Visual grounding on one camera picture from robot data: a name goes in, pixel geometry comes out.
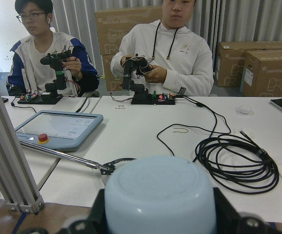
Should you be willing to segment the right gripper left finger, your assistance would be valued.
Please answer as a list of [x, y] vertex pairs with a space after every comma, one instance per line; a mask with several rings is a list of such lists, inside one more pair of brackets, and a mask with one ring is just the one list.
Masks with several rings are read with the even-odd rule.
[[37, 215], [27, 215], [20, 234], [104, 234], [106, 232], [104, 190], [91, 208], [45, 203]]

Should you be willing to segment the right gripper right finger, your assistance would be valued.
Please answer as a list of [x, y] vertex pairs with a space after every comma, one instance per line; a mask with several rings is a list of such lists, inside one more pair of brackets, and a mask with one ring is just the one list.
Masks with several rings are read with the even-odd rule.
[[252, 214], [239, 214], [219, 188], [213, 188], [218, 234], [282, 234], [282, 225], [271, 225]]

